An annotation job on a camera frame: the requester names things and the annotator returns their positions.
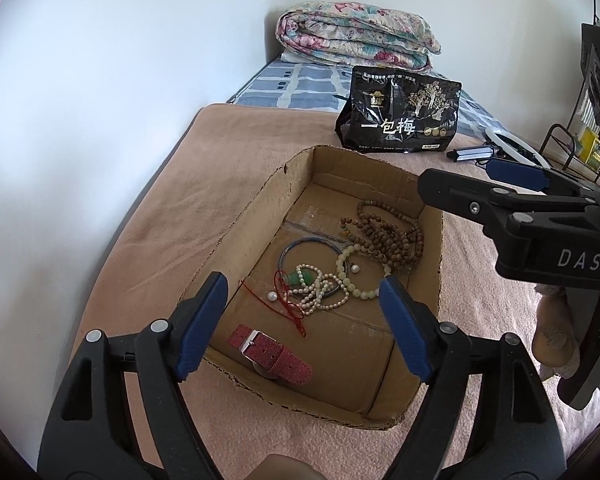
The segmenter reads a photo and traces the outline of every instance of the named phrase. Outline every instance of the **white bead necklace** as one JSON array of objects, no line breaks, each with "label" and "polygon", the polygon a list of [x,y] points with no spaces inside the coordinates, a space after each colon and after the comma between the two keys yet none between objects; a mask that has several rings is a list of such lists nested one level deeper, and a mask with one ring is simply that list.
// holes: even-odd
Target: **white bead necklace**
[{"label": "white bead necklace", "polygon": [[[345,303],[347,303],[351,294],[355,298],[360,298],[361,300],[372,300],[379,295],[380,290],[378,288],[369,291],[359,290],[351,281],[351,279],[347,277],[344,271],[344,263],[346,259],[349,258],[354,252],[361,251],[361,249],[362,247],[360,244],[350,245],[344,249],[342,254],[340,254],[336,260],[336,274],[330,272],[325,274],[317,267],[309,264],[301,264],[296,266],[296,274],[300,279],[302,287],[292,289],[291,293],[305,294],[305,297],[302,298],[299,305],[300,310],[302,310],[302,313],[305,316],[313,314],[316,310],[331,310],[333,308],[343,306]],[[303,269],[314,270],[317,273],[317,277],[311,285],[307,285],[304,281],[304,276],[302,275]],[[358,270],[360,270],[358,266],[351,266],[351,269],[352,272],[358,272]],[[389,274],[391,274],[391,267],[384,266],[384,276],[387,277]],[[336,303],[323,305],[323,295],[326,292],[333,290],[334,287],[340,288],[344,291],[344,298]]]},{"label": "white bead necklace", "polygon": [[[304,276],[302,275],[302,269],[314,270],[318,273],[315,281],[311,285],[307,285],[304,281]],[[313,314],[316,310],[331,310],[332,308],[337,308],[339,306],[343,306],[347,300],[349,299],[349,291],[347,287],[344,286],[342,280],[338,278],[335,274],[331,274],[328,272],[327,274],[323,273],[318,267],[301,264],[296,266],[296,273],[298,274],[298,278],[300,279],[300,283],[302,288],[294,288],[291,290],[293,294],[306,294],[304,298],[300,301],[300,310],[305,316],[309,314]],[[329,278],[332,278],[337,285],[334,285],[333,282],[328,281]],[[332,290],[334,287],[339,287],[344,291],[344,298],[336,303],[332,303],[329,305],[322,304],[322,296],[325,292]]]}]

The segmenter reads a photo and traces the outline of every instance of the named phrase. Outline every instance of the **person's foot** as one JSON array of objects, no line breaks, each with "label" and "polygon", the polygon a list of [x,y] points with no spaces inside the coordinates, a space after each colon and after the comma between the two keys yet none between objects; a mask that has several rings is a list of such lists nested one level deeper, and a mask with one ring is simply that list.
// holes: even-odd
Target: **person's foot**
[{"label": "person's foot", "polygon": [[327,480],[305,462],[289,456],[269,455],[244,480]]},{"label": "person's foot", "polygon": [[531,343],[533,355],[548,368],[566,366],[578,347],[566,297],[560,294],[543,296],[536,316],[538,323]]}]

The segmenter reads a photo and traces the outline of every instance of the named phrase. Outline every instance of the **black snack bag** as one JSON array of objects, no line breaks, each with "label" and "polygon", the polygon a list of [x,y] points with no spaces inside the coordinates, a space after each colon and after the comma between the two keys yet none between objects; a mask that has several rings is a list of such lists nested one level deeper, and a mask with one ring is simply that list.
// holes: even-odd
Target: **black snack bag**
[{"label": "black snack bag", "polygon": [[437,77],[355,66],[336,133],[357,152],[444,152],[456,134],[461,89]]}]

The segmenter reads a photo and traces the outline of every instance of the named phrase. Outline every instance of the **red watch strap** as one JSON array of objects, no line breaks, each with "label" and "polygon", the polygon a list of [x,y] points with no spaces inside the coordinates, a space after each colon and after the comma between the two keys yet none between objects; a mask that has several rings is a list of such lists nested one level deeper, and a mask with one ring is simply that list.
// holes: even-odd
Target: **red watch strap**
[{"label": "red watch strap", "polygon": [[242,352],[247,359],[280,379],[298,386],[307,384],[311,379],[311,367],[294,355],[289,348],[246,325],[238,325],[230,335],[228,343],[240,350],[250,337],[251,343]]}]

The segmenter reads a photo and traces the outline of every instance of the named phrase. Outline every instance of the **pearl necklace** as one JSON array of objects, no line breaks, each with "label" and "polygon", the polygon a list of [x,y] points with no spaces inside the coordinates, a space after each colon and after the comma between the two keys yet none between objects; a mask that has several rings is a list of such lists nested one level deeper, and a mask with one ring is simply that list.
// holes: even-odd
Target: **pearl necklace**
[{"label": "pearl necklace", "polygon": [[[302,275],[302,269],[314,270],[318,273],[315,281],[311,285],[307,285],[304,281],[304,276]],[[323,273],[318,267],[301,264],[296,266],[296,274],[298,274],[298,278],[300,279],[300,283],[302,284],[302,288],[294,288],[291,290],[293,294],[306,294],[302,300],[300,300],[300,310],[305,316],[309,316],[313,314],[316,310],[331,310],[332,308],[337,308],[339,306],[343,306],[347,303],[349,299],[349,291],[347,287],[344,285],[344,281],[341,280],[335,274],[331,272]],[[334,285],[333,282],[328,281],[329,278],[332,278],[337,285]],[[332,303],[330,305],[322,304],[322,297],[326,292],[333,290],[334,288],[341,288],[344,291],[344,298],[336,303]]]}]

